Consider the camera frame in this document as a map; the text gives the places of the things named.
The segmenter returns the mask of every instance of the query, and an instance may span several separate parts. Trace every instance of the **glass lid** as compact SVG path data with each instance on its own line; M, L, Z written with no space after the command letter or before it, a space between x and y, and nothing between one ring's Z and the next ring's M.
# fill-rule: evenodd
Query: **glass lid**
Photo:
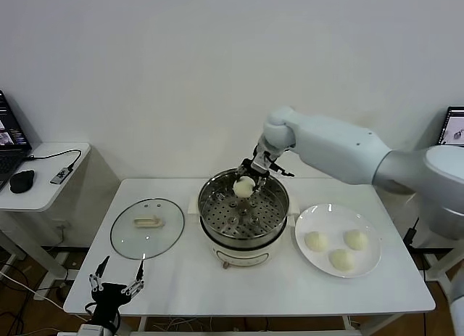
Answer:
M174 202L141 200L117 217L111 228L111 244L125 258L153 258L177 242L183 224L182 210Z

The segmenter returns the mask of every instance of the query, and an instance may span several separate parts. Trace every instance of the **small white side table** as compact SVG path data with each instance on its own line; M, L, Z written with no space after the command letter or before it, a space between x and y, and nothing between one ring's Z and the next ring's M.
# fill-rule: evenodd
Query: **small white side table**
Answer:
M52 286L53 282L58 279L66 278L68 280L74 280L78 271L67 271L62 264L65 262L68 253L59 253L56 258L53 258L34 240L33 234L27 229L27 224L21 224L19 221L15 220L14 216L15 213L40 213L50 208L90 151L89 144L75 142L45 142L33 148L30 154L36 157L53 155L69 149L79 149L82 151L82 155L74 164L73 172L60 185L50 184L50 180L59 173L62 168L67 167L74 161L78 156L77 152L70 152L46 160L24 162L17 169L17 172L30 169L34 170L36 174L33 187L22 194L12 193L9 190L9 185L6 185L0 190L1 222L6 224L10 229L13 229L8 231L5 235L48 271L39 287L40 289ZM40 292L34 296L34 299L43 300L43 296L46 296L47 293L48 290L40 290Z

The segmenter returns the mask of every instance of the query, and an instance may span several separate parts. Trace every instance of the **laptop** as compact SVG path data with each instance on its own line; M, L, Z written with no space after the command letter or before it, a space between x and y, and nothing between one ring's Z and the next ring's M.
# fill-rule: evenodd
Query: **laptop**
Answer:
M0 189L13 176L30 151L30 144L5 95L0 91Z
M448 107L436 144L464 147L464 107Z

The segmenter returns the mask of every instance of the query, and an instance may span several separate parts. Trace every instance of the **cable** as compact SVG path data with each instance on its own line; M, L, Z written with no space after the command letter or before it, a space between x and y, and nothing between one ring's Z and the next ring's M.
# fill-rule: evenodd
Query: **cable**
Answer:
M53 330L53 331L57 331L57 332L64 332L64 331L55 329L54 327L44 327L43 329L39 329L39 330L36 330L36 331L27 332L27 333L25 333L25 334L18 334L18 335L15 335L15 336L26 336L26 335L35 334L35 333L37 333L37 332L45 331L45 330Z
M423 282L427 285L426 265L423 260L423 255L420 255L420 261L422 263ZM423 336L427 336L427 316L425 313L423 313L422 316L423 316Z
M56 157L56 156L61 156L61 155L64 155L65 153L69 153L69 152L79 152L79 155L74 159L74 161L68 165L67 169L69 171L71 171L74 167L74 163L76 163L78 161L78 159L80 158L80 156L82 155L82 151L80 151L79 149L69 149L69 150L66 150L66 151L63 151L63 152L59 152L59 153L55 153L54 155L50 155L50 156L43 156L43 157L36 157L34 155L30 155L30 156L27 156L27 157L24 157L23 160L46 160L47 158L52 158L52 157Z
M65 241L65 228L61 227L60 229L61 229L61 240L57 244L55 244L53 247L46 250L46 252L50 253L54 248L56 248L58 245L62 244Z
M36 294L36 292L32 289L30 289L29 287L26 287L23 283L20 283L20 282L17 282L16 280L14 280L13 278L10 278L9 276L7 276L5 273L3 273L2 271L0 271L0 274L2 276L4 276L5 278L11 280L12 282L18 284L18 285L21 285L22 287L26 288L27 290L31 291L34 295ZM49 301L51 304L55 305L56 307L58 307L59 309L61 309L62 311L65 311L63 309L63 307L61 307L59 304L55 303L54 301L50 300L49 298L46 298L45 296L42 296L45 300ZM77 316L79 319L82 319L84 321L87 321L87 319L84 319L83 317L81 316Z
M415 227L418 225L418 222L419 222L419 217L418 217L417 220L415 221L414 226L413 226L413 229L415 229Z
M2 263L2 265L8 266L8 267L14 269L14 270L17 271L17 272L20 272L21 275L24 277L24 280L25 280L26 285L29 286L28 278L26 277L26 275L24 274L23 271L21 271L21 270L18 269L17 267L14 267L13 265L10 265L9 263ZM1 281L1 280L0 280L0 283L1 283L2 285L4 285L5 287L11 289L11 290L19 291L19 292L27 292L27 290L20 290L20 289L16 289L15 287L10 287L8 284L5 284L5 282L3 282L3 281Z
M24 321L19 317L19 315L14 315L12 312L3 312L2 314L0 314L0 316L6 316L6 315L11 316L14 319L12 325L9 327L8 334L12 331L13 326L16 324L16 321L18 321L17 328L21 327L20 332L22 332L22 329L24 328Z

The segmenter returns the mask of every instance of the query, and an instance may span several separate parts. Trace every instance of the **wooden floor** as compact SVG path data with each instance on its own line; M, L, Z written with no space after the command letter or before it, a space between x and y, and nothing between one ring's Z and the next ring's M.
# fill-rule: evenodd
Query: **wooden floor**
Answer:
M0 261L5 262L7 259L6 253L0 253ZM65 266L69 269L77 269L80 267L85 253L71 253ZM414 257L416 264L421 268L420 257ZM41 268L34 260L26 258L24 261L17 261L14 264L19 270L24 272L28 278L30 287L38 286L41 277L45 274L45 270ZM452 276L456 268L449 272ZM9 275L20 282L25 282L22 275L11 269ZM21 290L21 287L10 284L6 279L2 279L3 284L0 284L0 336L7 336L10 327L14 321L7 312L14 315L18 313L26 298L26 293L23 291L14 291L6 287ZM453 328L448 308L447 300L437 283L428 283L432 295L436 302L436 310L426 314L426 326L428 336L453 336ZM49 298L58 304L62 305L57 299L57 291L62 295L66 295L69 287L63 289L55 289L49 293ZM53 327L58 330L75 332L82 324L82 320L75 316L66 314L64 311L59 310L47 301L35 301L29 297L29 301L25 305L24 313L22 316L24 321L23 333L32 332L34 330ZM363 322L368 317L354 316L353 321ZM126 324L132 326L136 330L139 318L123 318ZM146 323L146 331L160 331L166 329L169 323L172 323L170 331L291 331L291 330L322 330L322 329L343 329L343 322L340 317L327 317L327 318L198 318L190 321L189 323L180 323L181 319L167 319L167 318L149 318ZM38 332L38 336L55 335L54 330L44 330ZM16 327L11 330L10 335L16 335ZM376 336L421 336L424 335L423 329L423 314L408 314L402 316L389 326L377 332Z

